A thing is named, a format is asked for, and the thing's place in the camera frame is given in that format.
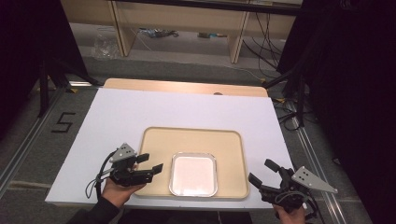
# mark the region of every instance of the floor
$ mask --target floor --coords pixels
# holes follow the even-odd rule
[[[82,24],[71,24],[71,27],[89,72],[98,76],[98,78],[106,79],[109,76],[111,69],[108,71],[99,68],[113,62],[118,64],[135,63],[136,66],[141,66],[142,71],[154,75],[172,73],[161,70],[172,69],[167,66],[150,66],[154,63],[172,64],[173,67],[183,69],[188,65],[190,69],[198,70],[217,67],[225,74],[231,74],[230,79],[233,79],[233,81],[242,80],[247,85],[260,85],[262,81],[271,80],[278,76],[272,66],[259,61],[257,56],[251,53],[246,46],[241,48],[238,63],[230,63],[226,37],[201,38],[196,33],[178,32],[177,37],[170,35],[150,38],[139,34],[130,55],[121,58],[117,53],[117,48],[114,48],[116,46],[113,45],[115,33],[112,27]],[[98,35],[106,38],[107,43],[109,43],[108,52],[113,53],[106,56],[97,54],[98,48],[95,48],[95,40],[98,40]],[[245,40],[252,49],[257,52],[260,51],[262,38],[245,37]],[[272,42],[280,50],[285,43],[284,40],[272,40]],[[270,63],[276,62],[268,51],[264,50],[262,55]],[[115,66],[112,69],[115,71],[119,68]],[[276,87],[268,90],[269,95],[273,98],[282,98],[280,93],[282,85],[284,83],[279,83]],[[73,130],[75,128],[73,127],[70,135],[66,135],[59,140],[57,138],[50,140],[53,134],[50,131],[53,127],[49,130],[44,128],[40,133],[29,132],[32,127],[37,125],[36,115],[39,107],[38,90],[35,87],[25,108],[9,130],[7,137],[2,139],[0,143],[2,148],[0,151],[0,168],[2,170],[8,168],[7,162],[12,160],[16,149],[28,148],[27,156],[21,158],[20,165],[15,167],[18,172],[13,176],[13,180],[1,198],[0,223],[60,223],[65,222],[79,209],[78,207],[56,207],[45,203],[44,199],[52,184],[51,180],[53,181],[65,155],[67,155],[67,150],[61,152],[61,150],[57,151],[54,148],[68,149],[71,147],[73,137],[78,132],[78,124],[82,123],[84,113],[89,109],[86,102],[92,100],[95,89],[80,89],[79,95],[66,93],[63,96],[57,96],[57,94],[56,90],[51,91],[52,99],[59,97],[61,101],[52,108],[53,114],[65,111],[62,106],[66,105],[73,105],[74,110],[81,112],[78,113],[81,115],[75,118],[74,124],[77,128]],[[307,101],[305,109],[309,111],[309,98],[307,98]],[[295,104],[291,101],[287,104],[275,104],[275,107],[276,113],[281,117],[287,114],[288,110],[295,109]],[[57,118],[59,117],[49,116],[47,120],[41,121],[44,122],[43,126],[45,126],[46,123],[56,123]],[[289,131],[296,125],[293,119],[281,123],[281,128],[292,160],[298,165],[309,167],[339,190],[336,196],[314,192],[326,223],[371,223],[359,196],[357,196],[347,175],[342,170],[342,166],[332,161],[334,157],[332,149],[316,121],[315,114],[306,114],[304,120],[305,127],[298,131]],[[29,140],[29,136],[33,135],[36,136],[35,141],[26,141],[26,139]],[[273,211],[252,211],[250,215],[255,224],[278,223],[274,218]],[[312,222],[322,223],[319,218]]]

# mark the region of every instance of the metal bracket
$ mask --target metal bracket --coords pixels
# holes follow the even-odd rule
[[[122,146],[117,148],[117,151],[110,158],[110,162],[114,163],[116,161],[122,161],[136,155],[137,153],[134,151],[134,149],[131,148],[128,144],[124,143],[122,144]]]
[[[328,183],[314,175],[305,167],[301,167],[298,171],[291,177],[295,182],[309,188],[317,189],[322,191],[327,191],[330,193],[338,193],[338,190],[330,186]]]

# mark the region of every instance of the white container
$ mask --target white container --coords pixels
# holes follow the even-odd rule
[[[218,191],[216,159],[208,153],[177,153],[169,189],[176,196],[211,197]]]

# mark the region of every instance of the wooden panel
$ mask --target wooden panel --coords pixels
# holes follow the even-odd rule
[[[268,97],[266,89],[262,87],[234,86],[220,84],[205,84],[193,82],[171,82],[138,79],[110,78],[105,83],[105,88],[136,90],[136,91],[169,91],[183,93],[202,93],[239,96]]]
[[[258,17],[260,19],[260,23],[257,20],[256,13],[250,13],[244,36],[262,36],[262,29],[265,32],[267,28],[267,14],[259,13]],[[294,23],[294,19],[295,17],[293,16],[271,14],[269,22],[270,38],[287,39],[291,26]]]
[[[114,25],[105,0],[61,0],[69,22]]]
[[[244,12],[117,2],[120,17],[136,28],[239,35]]]

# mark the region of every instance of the black sleeve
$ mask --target black sleeve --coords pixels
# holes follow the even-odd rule
[[[67,224],[107,224],[119,211],[117,206],[101,197],[91,211],[79,210]]]

